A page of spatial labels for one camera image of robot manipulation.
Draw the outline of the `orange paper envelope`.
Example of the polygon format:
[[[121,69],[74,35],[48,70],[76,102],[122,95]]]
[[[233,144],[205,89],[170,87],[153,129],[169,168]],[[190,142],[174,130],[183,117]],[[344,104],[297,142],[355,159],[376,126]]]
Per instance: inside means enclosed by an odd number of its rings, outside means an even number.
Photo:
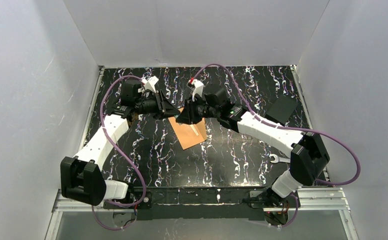
[[[168,120],[183,150],[201,144],[207,140],[207,129],[204,118],[199,123],[194,124],[196,125],[199,134],[198,136],[196,136],[191,129],[190,124],[179,124],[176,122],[174,116],[169,117]]]

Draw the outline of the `beige ornate letter sheet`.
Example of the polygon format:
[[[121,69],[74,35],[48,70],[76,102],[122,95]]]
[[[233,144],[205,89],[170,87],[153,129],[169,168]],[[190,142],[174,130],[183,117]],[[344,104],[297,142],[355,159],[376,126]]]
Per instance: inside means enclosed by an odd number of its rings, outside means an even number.
[[[197,131],[196,125],[195,125],[195,124],[190,124],[189,126],[190,126],[190,128],[193,130],[193,132],[195,133],[195,135],[198,136],[198,135],[199,135],[199,132]]]

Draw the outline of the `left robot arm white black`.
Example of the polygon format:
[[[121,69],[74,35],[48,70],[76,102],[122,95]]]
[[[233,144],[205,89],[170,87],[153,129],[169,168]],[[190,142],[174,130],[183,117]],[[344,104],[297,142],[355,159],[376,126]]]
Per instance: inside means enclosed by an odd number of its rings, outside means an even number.
[[[73,157],[60,163],[61,194],[63,197],[97,206],[103,201],[123,200],[129,184],[121,180],[105,180],[104,163],[117,141],[138,120],[139,115],[152,114],[157,120],[178,115],[175,108],[155,85],[156,76],[148,79],[128,77],[121,86],[119,100],[102,115],[101,126],[87,144]]]

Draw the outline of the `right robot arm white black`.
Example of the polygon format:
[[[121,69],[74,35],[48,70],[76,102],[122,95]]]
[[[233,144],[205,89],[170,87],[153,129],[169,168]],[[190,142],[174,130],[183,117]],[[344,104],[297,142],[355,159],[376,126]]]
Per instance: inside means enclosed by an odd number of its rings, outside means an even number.
[[[191,96],[184,101],[177,123],[192,125],[214,118],[222,127],[263,141],[289,157],[290,168],[266,190],[265,199],[280,200],[303,186],[312,186],[329,163],[328,151],[317,133],[284,129],[251,113],[246,106],[232,103],[218,85],[204,86],[194,79],[187,87]]]

